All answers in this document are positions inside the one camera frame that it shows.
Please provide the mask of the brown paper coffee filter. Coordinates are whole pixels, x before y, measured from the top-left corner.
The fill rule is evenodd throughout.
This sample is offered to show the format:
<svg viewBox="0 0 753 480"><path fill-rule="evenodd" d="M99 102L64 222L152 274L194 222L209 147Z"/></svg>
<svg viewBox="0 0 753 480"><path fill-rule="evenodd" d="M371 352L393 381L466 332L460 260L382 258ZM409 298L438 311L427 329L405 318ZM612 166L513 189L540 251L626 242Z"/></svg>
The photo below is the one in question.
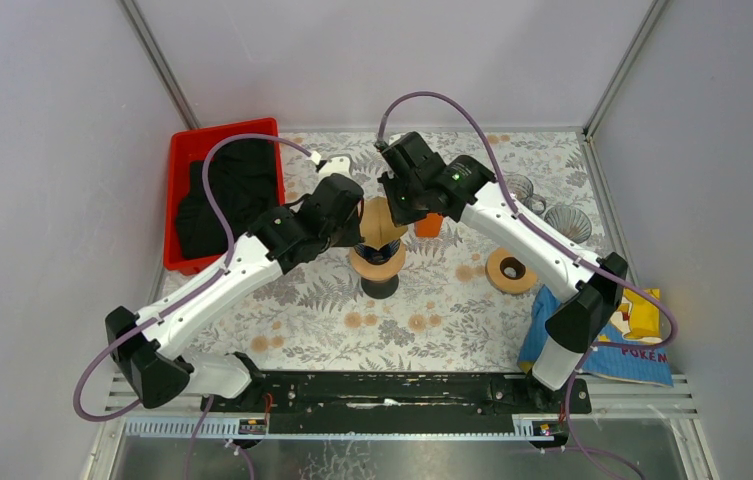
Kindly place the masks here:
<svg viewBox="0 0 753 480"><path fill-rule="evenodd" d="M407 230L407 226L394 224L385 197L374 197L364 203L360 220L363 245L380 249L390 242L399 240Z"/></svg>

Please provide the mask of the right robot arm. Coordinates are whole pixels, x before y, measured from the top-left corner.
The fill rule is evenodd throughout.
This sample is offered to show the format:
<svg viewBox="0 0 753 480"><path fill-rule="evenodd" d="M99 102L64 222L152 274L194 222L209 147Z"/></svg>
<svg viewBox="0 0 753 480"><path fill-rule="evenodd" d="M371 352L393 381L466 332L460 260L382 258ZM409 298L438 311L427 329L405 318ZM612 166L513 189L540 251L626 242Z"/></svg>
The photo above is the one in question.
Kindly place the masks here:
<svg viewBox="0 0 753 480"><path fill-rule="evenodd" d="M626 274L618 254L600 257L572 246L530 213L510 207L488 167L468 155L445 162L417 132L391 144L375 143L389 166L382 185L397 224L411 224L434 213L462 223L505 248L553 293L560 305L545 323L547 338L525 386L527 402L549 412L565 398L564 384L616 312L622 287L612 275Z"/></svg>

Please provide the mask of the red-rimmed glass carafe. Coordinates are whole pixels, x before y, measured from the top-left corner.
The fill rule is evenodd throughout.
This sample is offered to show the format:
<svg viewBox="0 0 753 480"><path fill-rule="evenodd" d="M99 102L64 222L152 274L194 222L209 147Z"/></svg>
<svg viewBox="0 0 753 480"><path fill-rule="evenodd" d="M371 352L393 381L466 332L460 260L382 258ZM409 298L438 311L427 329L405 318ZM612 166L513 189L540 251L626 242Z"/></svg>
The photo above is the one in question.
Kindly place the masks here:
<svg viewBox="0 0 753 480"><path fill-rule="evenodd" d="M375 281L362 277L360 285L365 295L373 299L386 299L391 297L399 286L399 277L394 275L387 280Z"/></svg>

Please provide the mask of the blue glass dripper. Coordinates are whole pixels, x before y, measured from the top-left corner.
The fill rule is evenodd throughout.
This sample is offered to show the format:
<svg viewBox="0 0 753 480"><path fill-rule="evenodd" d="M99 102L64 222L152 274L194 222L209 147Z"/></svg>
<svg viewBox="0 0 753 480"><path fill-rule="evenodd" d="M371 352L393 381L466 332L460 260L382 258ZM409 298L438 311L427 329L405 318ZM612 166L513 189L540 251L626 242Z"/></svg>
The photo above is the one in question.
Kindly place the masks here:
<svg viewBox="0 0 753 480"><path fill-rule="evenodd" d="M388 242L381 247L372 247L360 243L353 247L356 255L361 257L365 262L372 265L382 265L391 260L399 251L401 246L400 240Z"/></svg>

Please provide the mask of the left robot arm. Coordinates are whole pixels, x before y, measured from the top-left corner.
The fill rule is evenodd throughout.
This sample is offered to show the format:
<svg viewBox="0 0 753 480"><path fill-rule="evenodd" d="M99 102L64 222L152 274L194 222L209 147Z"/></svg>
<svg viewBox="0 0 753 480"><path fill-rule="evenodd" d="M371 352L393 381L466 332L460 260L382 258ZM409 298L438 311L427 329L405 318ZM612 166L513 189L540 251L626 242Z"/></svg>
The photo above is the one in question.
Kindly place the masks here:
<svg viewBox="0 0 753 480"><path fill-rule="evenodd" d="M239 359L189 350L210 323L253 291L360 239L363 190L339 173L322 178L294 206L274 207L233 247L176 292L134 313L117 307L105 318L110 356L146 409L182 393L223 396L248 411L262 385Z"/></svg>

